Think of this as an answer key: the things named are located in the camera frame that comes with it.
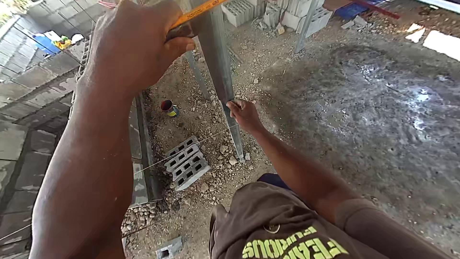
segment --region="construction site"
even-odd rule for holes
[[[204,2],[177,3],[187,13]],[[1,259],[29,258],[32,210],[96,22],[117,4],[39,0],[0,25]],[[253,103],[278,139],[460,258],[458,1],[227,0],[187,26],[196,49],[130,107],[126,258],[210,258],[213,208],[229,210],[238,189],[277,173],[230,117],[233,99]]]

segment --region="sleeve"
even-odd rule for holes
[[[335,222],[352,238],[392,259],[451,259],[366,199],[340,204]]]

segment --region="t-shirt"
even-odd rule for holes
[[[449,259],[365,199],[343,202],[336,224],[292,191],[253,182],[211,217],[212,259]]]

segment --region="hand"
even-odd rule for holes
[[[132,99],[155,84],[177,57],[195,49],[194,41],[186,37],[165,43],[166,33],[181,14],[173,1],[150,7],[120,1],[96,24],[82,77],[85,83],[77,94]]]
[[[227,102],[227,107],[230,109],[230,116],[249,134],[254,135],[265,129],[252,102],[235,99]]]

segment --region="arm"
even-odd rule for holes
[[[254,104],[234,100],[227,106],[243,130],[256,138],[281,179],[328,221],[335,223],[335,209],[340,203],[360,198],[330,170],[268,132],[261,124]]]
[[[164,43],[180,14],[173,2],[121,1],[98,21],[72,116],[35,203],[31,258],[124,257],[120,226],[133,182],[131,100],[195,48],[189,38]]]

